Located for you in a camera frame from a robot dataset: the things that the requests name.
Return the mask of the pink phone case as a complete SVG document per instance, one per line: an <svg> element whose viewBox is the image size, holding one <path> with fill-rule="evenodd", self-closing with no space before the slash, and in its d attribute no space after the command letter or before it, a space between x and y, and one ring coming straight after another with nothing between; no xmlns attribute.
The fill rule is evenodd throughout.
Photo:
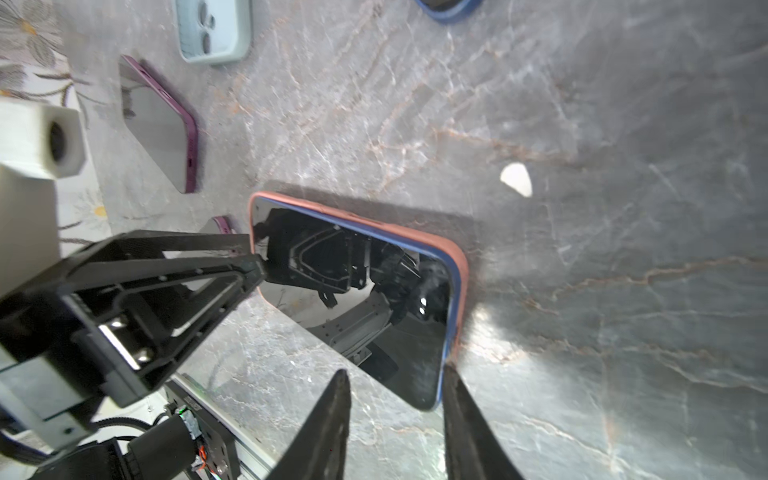
<svg viewBox="0 0 768 480"><path fill-rule="evenodd" d="M297 210L314 218L326 220L372 237L410 247L412 250L434 256L443 261L450 273L453 298L448 312L443 361L448 363L455 362L458 356L459 336L463 324L469 280L467 258L456 243L447 238L409 227L372 220L349 211L267 191L255 192L250 196L248 200L248 216L251 222L255 220L256 202L258 199L272 202L280 207Z"/></svg>

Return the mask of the white paper scrap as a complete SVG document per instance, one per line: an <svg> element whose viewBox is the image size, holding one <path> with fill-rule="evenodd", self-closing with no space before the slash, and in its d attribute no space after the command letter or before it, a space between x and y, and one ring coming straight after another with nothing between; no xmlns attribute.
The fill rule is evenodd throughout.
<svg viewBox="0 0 768 480"><path fill-rule="evenodd" d="M533 187L527 167L519 162L505 166L500 173L500 181L524 198L530 198Z"/></svg>

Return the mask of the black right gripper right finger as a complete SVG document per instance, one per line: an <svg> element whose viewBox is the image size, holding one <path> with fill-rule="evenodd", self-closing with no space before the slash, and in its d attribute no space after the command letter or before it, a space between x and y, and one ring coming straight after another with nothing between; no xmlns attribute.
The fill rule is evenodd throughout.
<svg viewBox="0 0 768 480"><path fill-rule="evenodd" d="M444 367L442 391L448 478L523 480L452 365Z"/></svg>

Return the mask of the blue-edged black phone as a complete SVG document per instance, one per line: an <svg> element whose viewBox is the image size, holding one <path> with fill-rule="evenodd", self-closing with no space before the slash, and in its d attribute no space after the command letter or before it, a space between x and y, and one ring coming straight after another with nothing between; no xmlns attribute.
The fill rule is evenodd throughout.
<svg viewBox="0 0 768 480"><path fill-rule="evenodd" d="M415 3L434 21L453 24L469 17L482 0L416 0Z"/></svg>

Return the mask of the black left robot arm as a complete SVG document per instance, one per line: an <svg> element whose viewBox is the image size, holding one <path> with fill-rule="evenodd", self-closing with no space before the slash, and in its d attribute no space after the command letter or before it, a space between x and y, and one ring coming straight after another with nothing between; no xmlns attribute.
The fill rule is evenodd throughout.
<svg viewBox="0 0 768 480"><path fill-rule="evenodd" d="M121 447L93 440L105 399L126 407L160 389L265 280L245 234L136 230L81 248L1 300L2 453L38 479L171 479L198 445L180 416Z"/></svg>

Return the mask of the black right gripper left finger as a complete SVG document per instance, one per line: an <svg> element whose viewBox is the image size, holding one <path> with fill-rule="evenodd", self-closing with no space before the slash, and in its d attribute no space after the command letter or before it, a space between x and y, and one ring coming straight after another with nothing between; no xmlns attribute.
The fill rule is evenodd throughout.
<svg viewBox="0 0 768 480"><path fill-rule="evenodd" d="M343 479L350 412L350 380L340 369L267 479Z"/></svg>

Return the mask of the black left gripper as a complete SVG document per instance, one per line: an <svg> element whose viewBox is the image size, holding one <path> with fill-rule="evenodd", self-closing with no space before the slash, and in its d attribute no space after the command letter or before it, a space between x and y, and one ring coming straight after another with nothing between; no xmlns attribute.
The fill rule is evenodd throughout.
<svg viewBox="0 0 768 480"><path fill-rule="evenodd" d="M54 450L158 390L266 278L245 235L134 231L1 275L1 410Z"/></svg>

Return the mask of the light blue case far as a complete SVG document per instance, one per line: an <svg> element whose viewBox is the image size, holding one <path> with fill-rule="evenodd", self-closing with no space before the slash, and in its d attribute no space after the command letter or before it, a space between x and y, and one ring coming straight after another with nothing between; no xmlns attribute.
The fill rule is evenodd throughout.
<svg viewBox="0 0 768 480"><path fill-rule="evenodd" d="M172 6L186 63L223 65L247 55L252 38L250 1L175 0Z"/></svg>

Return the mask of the purple-edged black phone far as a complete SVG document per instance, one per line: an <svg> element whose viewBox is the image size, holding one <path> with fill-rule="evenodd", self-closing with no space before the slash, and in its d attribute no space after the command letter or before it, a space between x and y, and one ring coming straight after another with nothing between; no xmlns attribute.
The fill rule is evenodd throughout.
<svg viewBox="0 0 768 480"><path fill-rule="evenodd" d="M119 57L119 81L128 130L177 191L194 192L198 128L193 116L131 56Z"/></svg>

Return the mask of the blue-edged phone handled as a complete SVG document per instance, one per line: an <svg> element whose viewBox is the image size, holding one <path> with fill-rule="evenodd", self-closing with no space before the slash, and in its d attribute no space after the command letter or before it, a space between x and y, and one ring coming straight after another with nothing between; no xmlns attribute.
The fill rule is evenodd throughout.
<svg viewBox="0 0 768 480"><path fill-rule="evenodd" d="M442 400L452 303L440 259L258 199L262 298L410 406Z"/></svg>

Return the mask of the purple-edged black phone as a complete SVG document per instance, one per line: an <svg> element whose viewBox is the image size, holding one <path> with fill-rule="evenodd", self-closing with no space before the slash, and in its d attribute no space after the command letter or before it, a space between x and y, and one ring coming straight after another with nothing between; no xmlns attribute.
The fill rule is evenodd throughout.
<svg viewBox="0 0 768 480"><path fill-rule="evenodd" d="M234 229L226 216L210 218L199 230L201 234L233 234Z"/></svg>
<svg viewBox="0 0 768 480"><path fill-rule="evenodd" d="M128 130L177 191L194 192L198 128L193 116L131 56L119 57L119 81Z"/></svg>

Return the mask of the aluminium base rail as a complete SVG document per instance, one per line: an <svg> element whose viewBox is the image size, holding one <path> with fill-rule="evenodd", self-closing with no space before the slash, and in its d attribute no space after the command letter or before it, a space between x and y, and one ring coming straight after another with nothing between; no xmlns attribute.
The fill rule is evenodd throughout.
<svg viewBox="0 0 768 480"><path fill-rule="evenodd" d="M219 408L188 375L174 375L164 386L172 411L194 418L197 459L193 479L267 479L276 461L254 437Z"/></svg>

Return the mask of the purple-edged black phone near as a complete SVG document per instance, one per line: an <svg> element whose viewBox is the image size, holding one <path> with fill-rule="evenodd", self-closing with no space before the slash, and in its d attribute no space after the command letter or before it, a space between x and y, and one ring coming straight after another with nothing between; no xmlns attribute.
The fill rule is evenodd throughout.
<svg viewBox="0 0 768 480"><path fill-rule="evenodd" d="M233 234L234 229L226 216L210 218L199 230L201 234Z"/></svg>

